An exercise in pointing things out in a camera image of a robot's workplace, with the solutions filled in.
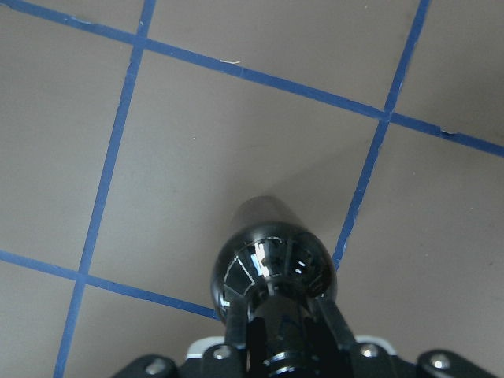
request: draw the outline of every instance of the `black mount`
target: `black mount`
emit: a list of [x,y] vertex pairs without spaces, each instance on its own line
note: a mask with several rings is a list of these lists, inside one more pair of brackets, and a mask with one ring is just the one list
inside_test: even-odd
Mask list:
[[335,304],[335,270],[321,241],[274,198],[246,202],[236,218],[241,228],[211,283],[224,343],[180,367],[144,356],[113,378],[495,378],[447,350],[411,364],[379,343],[358,343]]

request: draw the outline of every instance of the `screw head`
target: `screw head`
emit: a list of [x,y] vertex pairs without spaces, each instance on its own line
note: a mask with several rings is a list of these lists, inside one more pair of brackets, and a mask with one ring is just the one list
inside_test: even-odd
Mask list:
[[361,354],[364,357],[373,358],[378,355],[378,348],[375,344],[367,343],[361,346]]
[[156,358],[154,361],[152,361],[146,368],[145,372],[149,374],[150,376],[154,376],[156,374],[159,374],[163,370],[166,369],[166,362],[165,360],[161,358]]
[[448,369],[450,368],[450,360],[443,353],[434,354],[430,359],[431,365],[437,369]]
[[213,351],[213,358],[216,358],[217,360],[224,360],[229,356],[231,356],[231,348],[227,345],[221,345]]

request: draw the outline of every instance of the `blue tape line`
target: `blue tape line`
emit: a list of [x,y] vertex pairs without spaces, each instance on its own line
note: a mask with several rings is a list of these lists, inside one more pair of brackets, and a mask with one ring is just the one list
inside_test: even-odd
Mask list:
[[379,109],[338,96],[337,94],[332,94],[320,89],[296,83],[294,81],[282,79],[277,76],[268,75],[263,72],[254,71],[253,69],[246,69],[240,65],[231,65],[213,57],[207,57],[192,51],[180,49],[179,47],[170,46],[166,43],[148,39],[145,47],[147,50],[168,55],[169,57],[173,57],[180,61],[186,61],[193,65],[212,69],[213,71],[225,73],[230,76],[239,77],[240,79],[248,80],[253,83],[262,84],[282,91],[290,92],[295,95],[310,98],[312,100],[324,102],[367,117],[382,119],[385,116],[385,113]]
[[[175,59],[189,62],[193,65],[212,69],[214,71],[218,71],[230,76],[239,77],[253,83],[259,83],[268,87],[274,87],[276,89],[290,92],[295,95],[346,109],[363,116],[376,118],[378,120],[383,120],[386,116],[386,113],[382,110],[354,100],[350,100],[348,98],[344,98],[343,96],[338,96],[337,94],[332,94],[330,92],[322,91],[320,89],[309,87],[300,83],[296,83],[294,81],[271,76],[263,72],[254,71],[253,69],[246,69],[239,65],[231,65],[218,59],[197,54],[188,50],[181,49],[179,47],[171,46],[166,43],[153,41],[152,39],[146,39],[145,37],[147,36],[147,33],[140,33],[140,30],[138,36],[141,38],[126,31],[117,30],[105,25],[89,24],[85,21],[78,21],[77,19],[75,19],[75,17],[69,16],[68,14],[60,13],[48,8],[43,8],[42,6],[36,6],[30,4],[29,2],[24,2],[21,0],[1,0],[0,2],[5,3],[10,8],[15,9],[19,12],[31,14],[32,16],[41,17],[45,20],[58,22],[59,24],[78,28],[79,30],[98,34],[106,38],[115,39],[117,41],[130,43],[137,46],[145,45],[145,48],[147,50],[151,50],[159,54],[168,55]],[[148,25],[145,24],[145,22],[143,27],[145,30],[148,29]]]
[[[0,3],[6,4],[10,8],[30,14],[35,17],[41,17],[46,20],[51,20],[53,22],[57,22],[59,24],[64,24],[70,26],[72,28],[77,28],[79,30],[83,30],[86,32],[94,33],[96,35],[101,35],[106,38],[115,39],[120,42],[129,43],[129,44],[141,44],[146,45],[145,48],[148,50],[152,50],[153,52],[157,52],[159,54],[168,55],[170,57],[174,57],[175,59],[181,61],[187,61],[194,65],[199,65],[201,67],[205,67],[208,69],[212,69],[214,71],[222,72],[224,74],[228,74],[231,76],[239,77],[245,80],[249,80],[253,83],[263,84],[265,86],[274,87],[276,89],[280,89],[281,91],[287,91],[293,93],[295,95],[300,95],[302,97],[310,98],[315,101],[323,102],[332,106],[337,106],[342,109],[349,110],[354,113],[361,114],[363,116],[375,118],[377,120],[389,120],[389,116],[391,111],[393,111],[397,97],[401,90],[402,82],[404,80],[404,76],[395,76],[392,85],[391,91],[389,92],[389,96],[387,96],[387,101],[385,102],[385,109],[387,111],[382,111],[376,109],[372,106],[368,106],[366,104],[362,104],[360,102],[356,102],[350,100],[348,98],[344,98],[343,96],[338,96],[336,94],[332,94],[326,91],[321,91],[316,88],[308,87],[294,81],[281,79],[279,77],[270,76],[268,74],[264,74],[259,71],[254,71],[252,69],[245,69],[241,66],[230,65],[229,63],[221,62],[217,59],[206,57],[201,54],[196,54],[187,50],[180,49],[175,46],[170,46],[166,43],[160,43],[153,41],[151,39],[142,39],[136,37],[136,35],[132,33],[128,33],[126,31],[121,31],[115,28],[110,28],[101,24],[89,24],[85,21],[77,20],[75,17],[72,17],[65,13],[60,13],[54,11],[52,9],[44,8],[42,6],[36,6],[29,2],[24,2],[21,0],[0,0]],[[417,12],[417,16],[413,20],[412,31],[416,32],[416,38],[408,39],[406,41],[406,48],[403,51],[402,56],[407,54],[411,54],[414,50],[415,44],[418,40],[418,36],[420,35],[420,26],[424,22],[425,14],[427,13],[429,2],[421,2],[419,5],[420,13]],[[401,59],[399,62],[398,71],[404,72],[406,74],[407,65],[409,63],[409,59]],[[409,124],[402,124],[401,122],[396,122],[401,126],[409,127]],[[426,127],[418,127],[415,128],[419,132],[425,132],[427,134],[431,134],[432,128]],[[496,154],[498,156],[502,156],[500,154],[500,146],[497,146],[493,143],[487,143],[482,139],[474,139],[467,135],[463,136],[460,134],[455,138],[445,138],[451,140],[452,142],[462,144],[464,146],[469,146],[476,148],[478,150],[482,150],[484,152],[488,152],[490,154]]]
[[168,297],[166,295],[157,294],[152,291],[138,289],[137,287],[124,285],[122,283],[116,283],[100,277],[81,274],[76,272],[75,270],[62,268],[61,266],[48,264],[46,262],[35,260],[33,258],[26,258],[17,254],[11,254],[10,252],[4,250],[0,250],[0,261],[32,269],[38,272],[48,273],[52,276],[58,276],[69,280],[81,280],[84,281],[84,283],[87,285],[99,287],[101,289],[112,291],[117,294],[127,295],[133,298],[154,302],[163,306],[173,307],[175,309],[181,309],[189,313],[196,313],[198,315],[212,319],[218,319],[218,316],[213,309],[200,306],[196,303]]
[[411,128],[417,132],[423,132],[424,134],[433,135],[441,139],[449,140],[451,142],[504,158],[504,146],[490,143],[471,135],[466,135],[461,132],[455,132],[453,134],[444,132],[440,126],[429,124],[428,122],[416,120],[415,118],[403,116],[402,114],[397,113],[392,114],[391,122],[405,128]]
[[338,242],[336,244],[335,252],[332,255],[332,260],[335,263],[336,269],[339,268],[339,263],[343,258],[345,249],[347,248],[347,241],[350,238],[350,234],[354,229],[355,221],[357,220],[357,215],[359,208],[362,204],[362,199],[364,198],[365,191],[368,187],[369,179],[371,178],[372,171],[376,164],[376,159],[378,158],[378,153],[380,152],[380,147],[384,142],[385,134],[387,133],[388,122],[381,121],[376,128],[375,135],[372,138],[371,146],[368,151],[368,156],[364,161],[364,167],[362,167],[361,175],[359,176],[359,181],[357,182],[357,187],[350,202],[350,208],[346,214],[345,221],[343,222],[343,227],[341,233],[339,234]]
[[[145,37],[149,31],[150,22],[154,13],[155,0],[145,0],[143,3],[142,15],[140,17],[137,29],[137,38]],[[103,164],[102,176],[98,185],[96,199],[94,201],[93,212],[89,228],[87,230],[86,241],[82,257],[80,259],[79,273],[87,275],[91,267],[91,260],[95,250],[98,230],[102,222],[103,210],[105,209],[106,199],[109,193],[110,183],[112,181],[113,169],[116,164],[117,154],[119,153],[120,140],[124,131],[124,124],[128,116],[129,106],[132,101],[133,90],[135,88],[136,77],[142,61],[143,48],[133,46],[130,57],[130,65],[124,78],[122,92],[120,94],[119,107],[117,108],[116,118],[113,123],[112,133],[110,135],[109,146]],[[62,378],[65,373],[65,366],[69,356],[70,346],[72,345],[73,334],[75,332],[77,319],[79,317],[80,305],[86,287],[85,278],[77,277],[76,285],[73,290],[72,300],[70,302],[69,312],[65,322],[63,337],[61,338],[60,349],[57,355],[54,367],[54,378]]]
[[26,258],[17,254],[11,254],[10,252],[6,252],[4,250],[0,250],[0,261],[9,262],[10,264],[23,266],[42,273],[49,273],[53,276],[69,280],[76,280],[79,275],[79,273],[74,270],[34,260],[33,258]]
[[63,336],[61,337],[60,350],[57,353],[56,365],[54,366],[53,378],[62,378],[65,374],[66,362],[69,358],[70,346],[72,345],[85,287],[86,284],[83,277],[79,276],[73,288],[72,299],[70,300],[70,307],[66,316],[65,327],[63,328]]
[[401,93],[402,83],[406,78],[406,71],[408,69],[408,65],[411,62],[411,57],[413,56],[415,46],[417,45],[418,39],[420,38],[420,33],[422,32],[422,28],[424,26],[425,17],[427,16],[429,3],[430,0],[420,1],[420,4],[417,8],[417,14],[415,14],[411,29],[409,30],[408,39],[406,40],[404,50],[401,54],[401,59],[399,60],[397,69],[394,74],[394,79],[392,80],[391,89],[388,92],[387,101],[385,102],[384,111],[388,114],[389,120],[390,115],[394,111],[395,105],[397,104],[399,94]]
[[418,5],[417,13],[415,14],[415,18],[413,19],[413,23],[411,25],[411,29],[409,30],[404,50],[401,54],[401,59],[399,60],[398,67],[395,70],[391,89],[388,92],[387,101],[385,102],[384,106],[384,112],[387,114],[387,119],[381,120],[378,123],[375,135],[372,138],[368,155],[365,159],[364,166],[362,167],[361,175],[359,176],[359,181],[357,183],[354,196],[352,197],[352,201],[350,202],[348,213],[346,214],[345,221],[343,222],[334,254],[332,255],[332,260],[334,261],[336,268],[339,268],[339,263],[341,262],[341,259],[345,254],[345,249],[347,248],[348,239],[350,238],[350,234],[354,229],[358,211],[361,207],[365,191],[368,187],[372,171],[376,164],[378,153],[380,152],[381,145],[383,144],[385,135],[387,134],[392,112],[394,111],[399,94],[401,93],[401,87],[406,77],[408,64],[411,61],[411,57],[413,56],[413,52],[415,50],[415,45],[420,38],[420,34],[424,26],[429,2],[430,0],[421,0],[420,4]]
[[79,20],[69,14],[44,8],[43,6],[37,6],[35,4],[31,4],[30,2],[24,2],[21,0],[1,0],[0,4],[5,4],[10,9],[18,12],[30,14],[35,17],[43,18],[44,20],[53,21],[58,24],[70,26],[75,29],[101,35],[110,39],[115,39],[116,41],[131,44],[135,38],[135,35],[132,33],[127,33],[102,24],[92,24],[85,20]]
[[[149,31],[150,22],[154,13],[155,0],[146,0],[142,10],[138,26],[138,35],[146,36]],[[98,192],[94,201],[93,213],[87,231],[86,242],[84,244],[82,258],[80,260],[79,272],[88,273],[91,267],[91,259],[95,250],[98,230],[102,222],[103,210],[105,209],[106,199],[109,194],[110,183],[112,181],[113,170],[119,153],[120,141],[128,116],[129,106],[132,102],[133,90],[135,89],[136,77],[139,72],[142,61],[143,48],[134,46],[130,58],[130,65],[124,78],[123,89],[120,94],[119,107],[117,108],[116,118],[113,123],[112,134],[110,136],[109,147],[107,149],[105,163],[103,165],[102,177],[98,185]]]
[[88,276],[86,278],[86,283],[88,285],[99,287],[107,291],[112,291],[117,294],[127,295],[128,297],[138,298],[144,301],[154,302],[160,305],[173,307],[175,309],[181,309],[189,313],[202,315],[204,317],[217,319],[217,315],[213,309],[200,306],[195,303],[186,302],[181,299],[153,293],[152,291],[138,289],[137,287],[132,287],[124,285],[122,283],[116,283],[113,281],[104,280],[103,278],[98,278],[95,276]]

